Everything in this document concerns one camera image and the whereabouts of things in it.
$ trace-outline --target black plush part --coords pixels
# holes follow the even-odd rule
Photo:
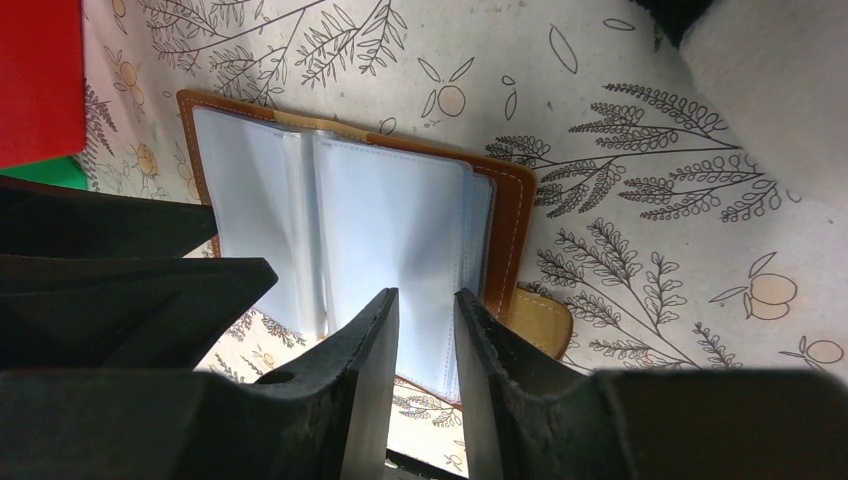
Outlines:
[[[674,48],[680,48],[683,35],[713,0],[630,0],[646,8]]]

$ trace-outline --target green base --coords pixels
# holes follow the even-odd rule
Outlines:
[[[77,190],[85,190],[87,186],[85,174],[71,157],[7,168],[0,170],[0,175]]]

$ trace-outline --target white fluffy fabric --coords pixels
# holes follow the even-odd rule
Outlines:
[[[848,210],[848,1],[717,0],[680,50],[767,173]]]

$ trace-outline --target open wallet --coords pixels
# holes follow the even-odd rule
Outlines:
[[[454,404],[456,291],[562,355],[568,311],[516,286],[536,190],[526,167],[201,91],[177,99],[215,255],[263,257],[279,277],[257,310],[323,337],[397,287],[396,373]]]

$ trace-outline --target tablecloth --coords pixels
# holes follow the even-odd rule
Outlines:
[[[186,87],[448,144],[538,175],[520,279],[574,314],[565,365],[848,378],[846,216],[760,168],[631,2],[84,10],[90,189],[197,201],[174,98]],[[251,310],[199,368],[250,382],[313,343]],[[402,382],[393,404],[390,448],[467,475],[460,411]]]

